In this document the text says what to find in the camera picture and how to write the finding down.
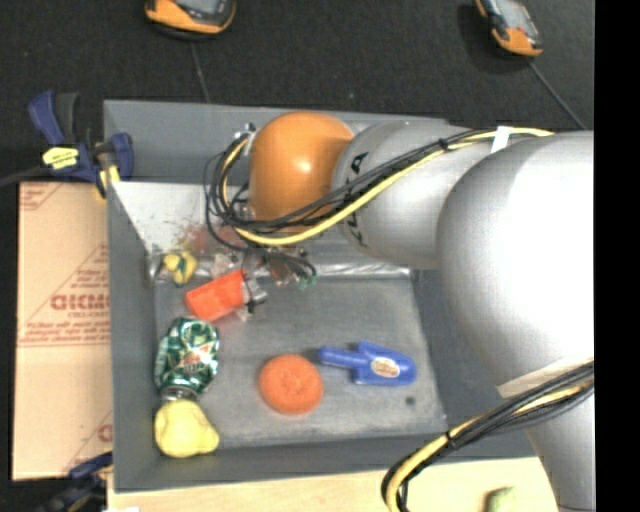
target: yellow clamp label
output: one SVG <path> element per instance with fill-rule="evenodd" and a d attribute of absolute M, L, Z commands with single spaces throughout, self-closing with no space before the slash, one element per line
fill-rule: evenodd
<path fill-rule="evenodd" d="M 78 163 L 78 150 L 75 148 L 51 148 L 44 155 L 42 161 L 50 165 L 54 171 L 72 167 Z"/>
<path fill-rule="evenodd" d="M 118 168 L 115 165 L 110 165 L 107 169 L 101 170 L 100 181 L 102 182 L 102 187 L 105 190 L 109 183 L 120 181 L 120 172 L 118 171 Z"/>

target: orange device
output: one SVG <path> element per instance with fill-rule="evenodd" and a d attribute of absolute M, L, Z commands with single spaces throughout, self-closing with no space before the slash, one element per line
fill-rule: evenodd
<path fill-rule="evenodd" d="M 474 0 L 480 14 L 489 19 L 491 35 L 505 50 L 535 57 L 542 41 L 526 7 L 516 0 Z"/>
<path fill-rule="evenodd" d="M 144 12 L 154 27 L 180 39 L 208 39 L 225 30 L 236 0 L 146 0 Z"/>
<path fill-rule="evenodd" d="M 185 294 L 192 315 L 213 322 L 245 304 L 244 271 L 235 270 Z"/>

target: gray bin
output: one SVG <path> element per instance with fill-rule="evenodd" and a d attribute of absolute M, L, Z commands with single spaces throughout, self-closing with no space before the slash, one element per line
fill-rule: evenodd
<path fill-rule="evenodd" d="M 107 101 L 104 111 L 105 136 L 129 133 L 135 152 L 134 179 L 115 184 L 109 194 L 116 490 L 388 468 L 501 402 L 457 328 L 437 272 L 369 260 L 330 231 L 306 245 L 319 268 L 316 286 L 301 291 L 261 279 L 269 295 L 252 317 L 216 322 L 220 372 L 201 405 L 220 432 L 219 449 L 184 460 L 163 455 L 153 439 L 160 405 L 153 362 L 170 322 L 187 312 L 182 295 L 188 288 L 151 286 L 148 253 L 179 247 L 185 226 L 202 225 L 203 170 L 233 134 L 285 110 Z M 400 118 L 332 114 L 355 130 Z M 451 133 L 446 121 L 428 120 L 435 134 Z M 196 278 L 191 286 L 198 284 Z M 297 352 L 313 360 L 322 345 L 349 348 L 361 339 L 411 355 L 416 382 L 359 386 L 346 370 L 319 367 L 325 397 L 310 415 L 282 417 L 262 403 L 255 380 L 271 356 Z M 516 432 L 468 446 L 444 462 L 532 455 L 526 437 Z"/>

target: black floor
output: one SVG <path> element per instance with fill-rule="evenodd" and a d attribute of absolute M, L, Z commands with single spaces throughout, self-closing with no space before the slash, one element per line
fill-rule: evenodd
<path fill-rule="evenodd" d="M 406 113 L 470 128 L 594 129 L 595 0 L 526 2 L 545 44 L 534 63 L 546 85 L 526 60 L 497 50 L 472 0 L 238 4 L 228 31 L 192 44 L 153 30 L 143 0 L 3 2 L 0 177 L 38 164 L 43 141 L 26 105 L 47 89 L 80 93 L 77 127 L 95 138 L 105 98 Z M 0 189 L 0 511 L 32 510 L 62 486 L 9 480 L 15 205 L 15 187 Z"/>

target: yellow cable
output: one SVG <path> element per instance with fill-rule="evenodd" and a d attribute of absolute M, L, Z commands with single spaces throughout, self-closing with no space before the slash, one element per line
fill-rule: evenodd
<path fill-rule="evenodd" d="M 472 143 L 469 142 L 465 144 L 451 146 L 451 148 L 457 149 L 457 147 L 467 146 L 469 144 L 472 144 Z M 411 171 L 413 171 L 420 165 L 424 164 L 425 162 L 428 162 L 429 160 L 432 160 L 433 158 L 440 156 L 443 153 L 445 153 L 445 151 L 443 149 L 440 149 L 434 153 L 427 155 L 426 157 L 420 159 L 416 163 L 410 165 L 409 167 L 406 167 L 399 173 L 394 174 L 393 176 L 384 180 L 382 183 L 371 188 L 364 195 L 362 195 L 353 203 L 351 203 L 349 206 L 347 206 L 344 210 L 341 210 L 340 212 L 336 213 L 332 217 L 322 221 L 321 223 L 313 226 L 310 229 L 307 229 L 306 231 L 303 231 L 302 233 L 299 233 L 296 235 L 284 236 L 284 237 L 266 237 L 266 236 L 256 235 L 244 229 L 236 229 L 236 231 L 244 238 L 247 238 L 248 240 L 251 240 L 253 242 L 256 242 L 262 245 L 294 245 L 298 242 L 302 242 L 303 240 L 308 240 L 309 238 L 314 237 L 326 231 L 327 229 L 338 224 L 340 221 L 346 219 L 353 212 L 355 212 L 356 210 L 358 210 L 359 208 L 367 204 L 374 197 L 381 194 L 384 190 L 386 190 L 391 185 L 393 185 L 397 180 L 406 176 Z"/>
<path fill-rule="evenodd" d="M 540 129 L 537 129 L 537 128 L 511 128 L 510 131 L 513 134 L 527 134 L 527 135 L 533 135 L 533 136 L 536 136 L 536 137 L 544 137 L 544 136 L 548 136 L 548 135 L 553 135 L 553 132 L 550 132 L 550 131 L 547 131 L 547 130 L 540 130 Z M 486 132 L 486 133 L 470 135 L 470 136 L 466 137 L 465 139 L 463 139 L 462 142 L 459 142 L 457 144 L 452 144 L 451 146 L 449 146 L 448 150 L 460 149 L 462 147 L 474 144 L 476 142 L 480 142 L 480 141 L 482 141 L 484 139 L 488 139 L 488 138 L 491 138 L 491 137 L 495 136 L 496 133 L 497 132 L 495 130 L 493 130 L 493 131 Z M 225 159 L 225 163 L 224 163 L 224 167 L 225 168 L 229 165 L 229 162 L 232 161 L 233 158 L 235 158 L 237 153 L 242 150 L 242 148 L 246 145 L 246 143 L 247 143 L 247 140 L 243 141 Z M 313 226 L 310 229 L 307 229 L 307 230 L 303 231 L 302 233 L 298 233 L 298 234 L 295 234 L 295 235 L 289 235 L 289 236 L 269 237 L 269 236 L 257 235 L 257 234 L 255 234 L 255 233 L 253 233 L 251 231 L 247 231 L 246 229 L 235 228 L 235 230 L 239 235 L 241 235 L 242 237 L 246 238 L 247 240 L 251 240 L 252 242 L 255 242 L 255 243 L 258 243 L 258 244 L 261 244 L 261 245 L 271 245 L 271 246 L 276 246 L 276 245 L 294 245 L 294 244 L 302 242 L 304 240 L 308 240 L 309 238 L 312 238 L 312 237 L 314 237 L 314 236 L 326 231 L 327 229 L 335 226 L 336 224 L 338 224 L 342 220 L 346 219 L 353 212 L 355 212 L 356 210 L 358 210 L 359 208 L 361 208 L 362 206 L 367 204 L 373 198 L 375 198 L 376 196 L 381 194 L 384 190 L 386 190 L 391 185 L 393 185 L 397 180 L 399 180 L 403 176 L 409 174 L 411 171 L 415 170 L 417 167 L 420 167 L 422 164 L 428 162 L 429 160 L 432 160 L 433 158 L 436 158 L 437 156 L 440 156 L 440 155 L 444 154 L 445 152 L 446 152 L 445 150 L 437 150 L 437 151 L 435 151 L 433 153 L 430 153 L 426 157 L 420 159 L 418 162 L 410 165 L 409 167 L 406 167 L 405 169 L 403 169 L 399 173 L 394 174 L 393 176 L 391 176 L 391 177 L 387 178 L 386 180 L 384 180 L 382 183 L 380 183 L 377 186 L 371 188 L 364 195 L 362 195 L 359 199 L 357 199 L 356 201 L 351 203 L 349 206 L 347 206 L 344 210 L 341 210 L 340 212 L 338 212 L 337 214 L 333 215 L 332 217 L 329 217 L 328 219 L 324 220 L 323 222 Z M 227 193 L 226 193 L 226 188 L 227 187 L 226 187 L 226 179 L 225 179 L 225 182 L 223 183 L 223 186 L 222 186 L 222 193 L 223 193 L 222 199 L 223 199 L 224 203 L 228 205 L 229 201 L 228 201 L 228 197 L 227 197 Z"/>
<path fill-rule="evenodd" d="M 513 413 L 513 416 L 524 413 L 530 409 L 534 409 L 535 407 L 539 407 L 541 405 L 545 405 L 547 403 L 553 402 L 555 400 L 559 400 L 562 398 L 566 398 L 568 396 L 575 395 L 585 389 L 587 386 L 591 385 L 593 380 L 589 380 L 583 382 L 582 384 L 578 384 L 571 388 L 560 389 L 554 393 L 550 393 L 548 395 L 542 396 L 529 404 L 525 404 L 516 410 Z M 439 449 L 443 448 L 448 442 L 449 437 L 455 437 L 459 434 L 464 428 L 471 425 L 472 423 L 479 421 L 483 416 L 476 416 L 475 418 L 458 425 L 451 430 L 449 430 L 448 435 L 443 434 L 440 437 L 434 439 L 429 444 L 418 450 L 415 454 L 413 454 L 410 458 L 408 458 L 393 474 L 393 477 L 389 480 L 387 485 L 387 492 L 385 493 L 385 502 L 387 508 L 390 512 L 400 512 L 398 505 L 396 503 L 396 496 L 398 494 L 398 489 L 402 485 L 402 482 L 411 474 L 411 472 L 418 467 L 421 463 L 428 460 L 433 456 Z"/>

